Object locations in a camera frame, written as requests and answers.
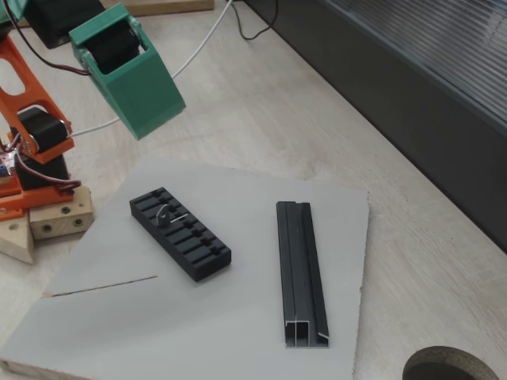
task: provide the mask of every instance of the white cable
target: white cable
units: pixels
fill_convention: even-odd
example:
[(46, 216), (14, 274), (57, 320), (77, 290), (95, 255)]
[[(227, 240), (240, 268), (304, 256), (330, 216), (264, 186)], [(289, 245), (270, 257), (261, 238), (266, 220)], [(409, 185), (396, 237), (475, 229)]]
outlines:
[(113, 120), (110, 120), (110, 121), (108, 121), (106, 123), (103, 123), (103, 124), (99, 125), (98, 127), (88, 128), (88, 129), (85, 129), (83, 131), (74, 132), (69, 137), (76, 137), (76, 136), (80, 136), (80, 135), (85, 135), (86, 133), (90, 133), (90, 132), (93, 132), (93, 131), (98, 131), (99, 129), (106, 128), (106, 127), (110, 126), (111, 124), (116, 123), (117, 121), (120, 121), (119, 117), (116, 117)]
[(54, 178), (54, 177), (50, 177), (50, 176), (46, 176), (42, 173), (39, 173), (37, 172), (36, 170), (32, 169), (32, 168), (29, 168), (21, 159), (21, 155), (19, 154), (19, 149), (16, 148), (14, 150), (14, 153), (16, 154), (17, 156), (17, 160), (19, 161), (19, 164), (22, 166), (22, 168), (24, 170), (26, 170), (27, 172), (33, 174), (34, 176), (37, 176), (39, 178), (42, 178), (46, 181), (50, 181), (50, 182), (54, 182), (56, 184), (70, 184), (70, 185), (73, 185), (73, 184), (77, 184), (79, 181), (78, 180), (61, 180), (59, 178)]
[[(222, 13), (220, 14), (218, 20), (216, 21), (216, 23), (213, 25), (212, 29), (208, 32), (208, 34), (206, 35), (206, 37), (204, 38), (203, 42), (200, 43), (199, 47), (197, 48), (197, 50), (194, 51), (194, 53), (190, 56), (189, 59), (187, 59), (187, 62), (185, 62), (183, 64), (182, 67), (179, 68), (178, 71), (176, 71), (176, 73), (174, 73), (171, 78), (172, 79), (175, 79), (179, 74), (181, 74), (181, 72), (187, 68), (187, 66), (194, 60), (194, 58), (197, 57), (197, 55), (200, 53), (201, 50), (203, 50), (204, 48), (204, 45), (206, 45), (206, 43), (209, 41), (209, 39), (211, 38), (211, 36), (213, 35), (213, 33), (215, 32), (215, 30), (218, 28), (220, 22), (222, 21), (223, 17), (225, 16), (225, 13), (227, 12), (227, 10), (229, 9), (229, 7), (231, 6), (232, 2), (234, 0), (229, 0), (227, 2), (227, 4), (225, 5), (225, 8), (223, 8), (223, 11)], [(102, 128), (105, 128), (105, 127), (108, 127), (109, 125), (111, 124), (114, 124), (116, 123), (117, 121), (120, 121), (120, 118), (117, 117), (113, 120), (110, 120), (106, 123), (103, 123), (101, 125), (99, 125), (98, 127), (93, 127), (93, 128), (88, 128), (88, 129), (85, 129), (83, 131), (79, 131), (79, 132), (75, 132), (73, 133), (70, 137), (77, 137), (77, 136), (80, 136), (80, 135), (85, 135), (87, 133), (90, 133), (90, 132), (94, 132), (94, 131), (98, 131), (99, 129), (102, 129)]]
[(225, 6), (225, 8), (223, 8), (222, 14), (220, 14), (219, 19), (213, 25), (212, 30), (209, 31), (208, 35), (204, 38), (203, 42), (200, 44), (200, 46), (197, 48), (197, 50), (194, 51), (194, 53), (190, 56), (190, 58), (187, 60), (187, 62), (185, 62), (182, 67), (180, 67), (180, 70), (178, 70), (176, 73), (174, 73), (174, 75), (172, 77), (173, 79), (175, 79), (179, 74), (181, 74), (181, 72), (193, 61), (193, 59), (197, 57), (197, 55), (203, 49), (204, 45), (208, 42), (208, 40), (212, 36), (213, 32), (218, 28), (221, 20), (223, 19), (223, 16), (225, 16), (225, 13), (229, 9), (229, 7), (231, 6), (233, 1), (234, 0), (229, 0), (227, 2), (227, 5)]

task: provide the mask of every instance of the slotted black block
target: slotted black block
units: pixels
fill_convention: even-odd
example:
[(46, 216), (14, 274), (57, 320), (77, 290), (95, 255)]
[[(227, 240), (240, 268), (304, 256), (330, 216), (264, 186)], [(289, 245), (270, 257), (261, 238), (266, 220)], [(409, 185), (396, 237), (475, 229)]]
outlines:
[(231, 263), (231, 250), (164, 188), (131, 200), (130, 208), (132, 216), (195, 281)]

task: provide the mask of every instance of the light wood table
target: light wood table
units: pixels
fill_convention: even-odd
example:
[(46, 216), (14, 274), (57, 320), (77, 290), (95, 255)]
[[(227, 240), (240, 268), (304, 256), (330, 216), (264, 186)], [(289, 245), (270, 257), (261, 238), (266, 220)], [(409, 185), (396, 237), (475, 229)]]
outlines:
[[(238, 7), (247, 33), (265, 26)], [(216, 8), (141, 20), (171, 72), (223, 3)], [(45, 51), (28, 35), (47, 59), (76, 64), (70, 46)], [(114, 117), (90, 80), (48, 69), (13, 39), (76, 131)], [(9, 80), (0, 72), (0, 85)], [(247, 43), (229, 12), (176, 82), (187, 109), (142, 141), (121, 124), (76, 138), (68, 165), (99, 211), (147, 153), (366, 188), (371, 217), (355, 379), (401, 380), (408, 358), (433, 345), (470, 352), (507, 378), (507, 256), (276, 33)], [(0, 344), (78, 239), (38, 243), (35, 266), (0, 255)]]

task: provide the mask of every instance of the circular hole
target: circular hole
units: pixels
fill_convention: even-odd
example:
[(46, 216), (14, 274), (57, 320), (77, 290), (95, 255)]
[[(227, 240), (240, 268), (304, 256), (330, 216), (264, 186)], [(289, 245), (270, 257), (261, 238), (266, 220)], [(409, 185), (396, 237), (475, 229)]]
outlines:
[(403, 380), (499, 380), (480, 359), (450, 347), (429, 347), (406, 362)]

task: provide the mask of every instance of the light wood block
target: light wood block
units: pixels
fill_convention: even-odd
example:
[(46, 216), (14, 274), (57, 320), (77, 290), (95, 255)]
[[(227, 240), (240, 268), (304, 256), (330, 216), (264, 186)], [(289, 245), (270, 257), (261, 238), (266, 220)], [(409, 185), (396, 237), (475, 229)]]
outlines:
[(39, 368), (29, 366), (27, 364), (10, 362), (9, 360), (0, 360), (0, 367), (6, 371), (23, 374), (30, 378), (39, 378), (41, 380), (93, 380), (91, 378), (83, 378), (73, 374), (65, 374), (56, 372), (47, 368)]
[(30, 210), (30, 226), (36, 240), (83, 232), (90, 228), (92, 222), (92, 199), (86, 186), (75, 189), (71, 202), (48, 204)]
[(28, 214), (0, 222), (0, 252), (33, 264), (33, 237)]
[[(118, 4), (117, 0), (101, 2), (106, 8)], [(212, 10), (215, 5), (214, 0), (124, 0), (123, 3), (133, 16)]]

